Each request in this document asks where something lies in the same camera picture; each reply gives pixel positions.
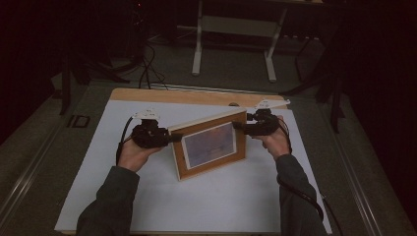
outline wooden board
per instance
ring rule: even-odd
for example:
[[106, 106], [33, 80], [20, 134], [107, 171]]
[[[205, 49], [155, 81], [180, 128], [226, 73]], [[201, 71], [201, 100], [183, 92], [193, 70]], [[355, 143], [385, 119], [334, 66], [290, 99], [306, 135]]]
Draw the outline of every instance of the wooden board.
[[111, 93], [111, 100], [170, 102], [200, 105], [229, 105], [232, 102], [242, 107], [255, 107], [263, 99], [283, 100], [279, 95], [216, 92], [216, 91], [188, 91], [188, 90], [157, 90], [116, 88]]

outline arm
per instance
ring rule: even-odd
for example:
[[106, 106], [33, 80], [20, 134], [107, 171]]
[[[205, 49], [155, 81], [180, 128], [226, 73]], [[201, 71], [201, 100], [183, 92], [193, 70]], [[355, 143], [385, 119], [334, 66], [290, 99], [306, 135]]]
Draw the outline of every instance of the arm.
[[[275, 163], [281, 181], [314, 201], [317, 199], [316, 190], [310, 185], [303, 167], [293, 155], [282, 155]], [[309, 202], [280, 186], [279, 203], [282, 235], [327, 235], [316, 209]]]
[[122, 148], [117, 166], [113, 166], [92, 202], [80, 215], [77, 235], [117, 235], [130, 233], [133, 200], [140, 177], [136, 174], [149, 156], [161, 148], [143, 149], [132, 140]]
[[[277, 178], [294, 189], [305, 193], [316, 200], [316, 191], [310, 185], [303, 167], [297, 159], [290, 154], [287, 131], [277, 129], [269, 136], [256, 136], [275, 160]], [[327, 235], [316, 209], [306, 200], [282, 186], [279, 189], [279, 203], [281, 206], [281, 233], [282, 235]]]

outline white table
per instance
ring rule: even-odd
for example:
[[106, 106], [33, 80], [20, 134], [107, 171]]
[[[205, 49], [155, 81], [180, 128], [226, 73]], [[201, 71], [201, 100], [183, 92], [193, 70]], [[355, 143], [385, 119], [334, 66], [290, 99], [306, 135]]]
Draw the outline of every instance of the white table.
[[[201, 105], [135, 101], [135, 97], [149, 100], [150, 93], [159, 100], [162, 97], [178, 96], [182, 99], [195, 95], [196, 102], [239, 98], [255, 98], [263, 95], [143, 91], [119, 89], [113, 93], [130, 92], [124, 99], [110, 99], [105, 107], [89, 150], [62, 208], [55, 230], [74, 234], [77, 219], [84, 208], [95, 199], [110, 167], [115, 162], [117, 143], [127, 119], [135, 112], [153, 107], [159, 113], [160, 127], [192, 121], [221, 111], [236, 109], [231, 106]], [[283, 115], [289, 127], [293, 154], [317, 189], [307, 153], [291, 110], [276, 109]], [[132, 122], [130, 130], [136, 124]], [[272, 158], [259, 141], [247, 139], [247, 154], [244, 160], [220, 167], [211, 172], [178, 181], [172, 147], [168, 146], [154, 154], [139, 171], [141, 182], [134, 202], [132, 234], [139, 233], [276, 233], [280, 232], [279, 188]], [[319, 204], [324, 208], [321, 198]], [[331, 232], [325, 211], [325, 227]]]

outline black cable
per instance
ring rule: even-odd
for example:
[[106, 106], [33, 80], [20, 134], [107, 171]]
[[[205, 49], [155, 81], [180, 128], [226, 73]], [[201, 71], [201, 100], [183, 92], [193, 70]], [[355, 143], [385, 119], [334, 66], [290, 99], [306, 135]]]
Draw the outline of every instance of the black cable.
[[133, 70], [130, 70], [130, 71], [126, 72], [126, 73], [123, 73], [121, 76], [122, 76], [122, 77], [128, 76], [128, 75], [130, 75], [130, 74], [132, 74], [132, 73], [134, 73], [134, 72], [138, 71], [138, 70], [139, 70], [139, 68], [141, 68], [141, 67], [142, 67], [142, 65], [138, 65], [138, 66], [137, 66], [137, 67], [135, 67]]
[[286, 125], [286, 123], [284, 122], [284, 120], [279, 119], [279, 118], [278, 118], [278, 120], [279, 120], [279, 121], [281, 121], [281, 122], [282, 122], [282, 124], [284, 125], [284, 127], [282, 127], [281, 122], [278, 122], [278, 129], [280, 128], [280, 129], [284, 132], [285, 139], [286, 139], [286, 140], [287, 140], [287, 142], [288, 142], [289, 152], [290, 152], [290, 153], [292, 153], [292, 146], [291, 146], [291, 140], [289, 139], [289, 130], [288, 130], [288, 126]]
[[156, 83], [160, 83], [163, 84], [165, 86], [165, 88], [168, 90], [168, 87], [166, 86], [166, 84], [164, 83], [165, 80], [165, 76], [159, 72], [156, 71], [156, 69], [153, 67], [152, 62], [155, 58], [155, 50], [152, 46], [150, 46], [149, 44], [146, 44], [146, 46], [151, 50], [151, 58], [148, 60], [147, 58], [144, 57], [144, 66], [145, 69], [141, 74], [141, 77], [139, 79], [139, 89], [142, 86], [142, 82], [144, 80], [144, 77], [147, 78], [147, 84], [148, 84], [148, 88], [151, 89], [150, 87], [150, 80], [149, 80], [149, 71], [152, 71], [156, 78], [158, 79], [158, 82]]
[[116, 151], [116, 165], [117, 163], [119, 163], [119, 158], [120, 158], [120, 154], [122, 153], [122, 146], [130, 140], [130, 138], [128, 138], [127, 140], [125, 140], [125, 136], [126, 136], [126, 131], [128, 130], [128, 127], [131, 123], [131, 121], [133, 120], [132, 117], [129, 118], [128, 122], [126, 122], [126, 126], [125, 129], [123, 129], [123, 133], [122, 133], [122, 138], [120, 139], [120, 143], [117, 147], [117, 151]]
[[322, 195], [323, 203], [328, 208], [328, 211], [330, 212], [331, 217], [333, 218], [334, 223], [336, 224], [336, 227], [337, 227], [337, 229], [338, 229], [338, 231], [340, 233], [340, 236], [343, 236], [343, 231], [341, 231], [340, 224], [339, 224], [339, 222], [338, 222], [338, 220], [336, 218], [336, 215], [334, 214], [333, 210], [331, 209], [330, 205], [328, 204], [328, 201], [326, 200], [326, 196], [324, 196], [322, 193], [320, 193], [320, 194]]
[[309, 204], [311, 204], [316, 209], [316, 211], [318, 212], [320, 219], [323, 221], [323, 219], [325, 218], [325, 215], [323, 213], [323, 210], [322, 210], [322, 208], [317, 204], [317, 202], [313, 198], [311, 198], [307, 194], [305, 194], [305, 193], [303, 193], [303, 192], [301, 192], [301, 191], [293, 188], [289, 184], [283, 182], [279, 177], [277, 177], [276, 180], [278, 181], [278, 184], [280, 186], [284, 187], [288, 191], [292, 192], [293, 194], [297, 195], [301, 199], [303, 199], [303, 200], [307, 201]]
[[114, 72], [114, 73], [121, 73], [121, 72], [126, 72], [129, 70], [134, 70], [136, 68], [138, 68], [141, 65], [142, 60], [140, 59], [139, 56], [135, 56], [131, 62], [129, 62], [126, 65], [120, 66], [120, 67], [114, 67], [114, 68], [107, 68], [107, 70]]

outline wooden frame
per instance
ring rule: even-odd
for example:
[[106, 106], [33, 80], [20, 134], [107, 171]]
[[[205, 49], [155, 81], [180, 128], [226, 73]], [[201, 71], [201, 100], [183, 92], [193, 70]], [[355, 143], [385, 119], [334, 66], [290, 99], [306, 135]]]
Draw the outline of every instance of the wooden frame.
[[171, 135], [183, 136], [181, 142], [172, 144], [179, 180], [245, 158], [246, 136], [233, 128], [232, 121], [246, 124], [246, 109], [168, 127]]

